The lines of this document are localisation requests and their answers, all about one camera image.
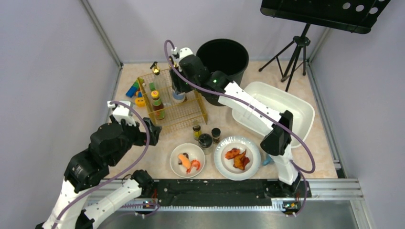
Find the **glass oil bottle dark liquid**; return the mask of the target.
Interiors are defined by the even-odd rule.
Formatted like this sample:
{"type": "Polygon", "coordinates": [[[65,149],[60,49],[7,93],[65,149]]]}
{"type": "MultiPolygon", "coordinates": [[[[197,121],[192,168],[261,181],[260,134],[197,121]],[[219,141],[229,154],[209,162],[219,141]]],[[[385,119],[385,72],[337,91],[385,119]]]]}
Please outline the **glass oil bottle dark liquid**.
{"type": "Polygon", "coordinates": [[[171,70],[173,70],[173,69],[178,70],[179,69],[178,64],[175,62],[175,59],[171,55],[169,56],[169,68],[171,70]]]}

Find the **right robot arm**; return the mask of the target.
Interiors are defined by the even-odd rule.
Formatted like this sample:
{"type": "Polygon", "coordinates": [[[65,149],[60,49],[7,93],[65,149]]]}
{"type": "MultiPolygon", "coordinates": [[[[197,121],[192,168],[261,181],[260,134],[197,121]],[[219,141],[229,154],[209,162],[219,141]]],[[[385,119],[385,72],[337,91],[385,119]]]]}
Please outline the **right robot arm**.
{"type": "Polygon", "coordinates": [[[248,119],[263,126],[266,134],[260,143],[261,149],[270,156],[277,168],[279,190],[294,194],[301,176],[292,157],[291,141],[302,140],[292,131],[293,114],[286,110],[277,112],[244,91],[231,76],[222,71],[211,72],[199,57],[190,54],[177,54],[178,64],[168,55],[169,67],[174,79],[180,80],[180,88],[196,89],[202,95],[215,95],[218,102],[238,112],[247,112],[248,119]]]}

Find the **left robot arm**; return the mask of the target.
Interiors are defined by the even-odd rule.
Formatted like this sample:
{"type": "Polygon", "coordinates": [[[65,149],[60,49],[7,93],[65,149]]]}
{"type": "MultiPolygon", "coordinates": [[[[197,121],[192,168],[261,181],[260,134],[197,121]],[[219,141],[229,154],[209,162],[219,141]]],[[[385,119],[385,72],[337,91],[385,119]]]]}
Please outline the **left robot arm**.
{"type": "Polygon", "coordinates": [[[155,126],[143,118],[147,132],[141,132],[139,123],[132,117],[117,121],[112,115],[110,122],[101,125],[90,136],[87,149],[74,155],[64,172],[60,196],[49,218],[38,229],[96,229],[121,206],[142,194],[150,193],[152,177],[145,170],[135,171],[131,178],[93,207],[84,207],[87,198],[74,202],[86,190],[97,187],[132,146],[145,146],[147,135],[150,145],[158,143],[161,126],[155,126]]]}

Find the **red sauce bottle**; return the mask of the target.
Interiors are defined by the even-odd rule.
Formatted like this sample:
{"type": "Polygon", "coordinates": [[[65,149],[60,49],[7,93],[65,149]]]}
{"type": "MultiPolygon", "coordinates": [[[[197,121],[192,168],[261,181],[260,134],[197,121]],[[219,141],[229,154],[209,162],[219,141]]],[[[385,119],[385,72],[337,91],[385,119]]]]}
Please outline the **red sauce bottle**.
{"type": "Polygon", "coordinates": [[[152,108],[154,116],[157,120],[165,118],[164,104],[160,98],[160,93],[157,90],[151,92],[152,108]]]}

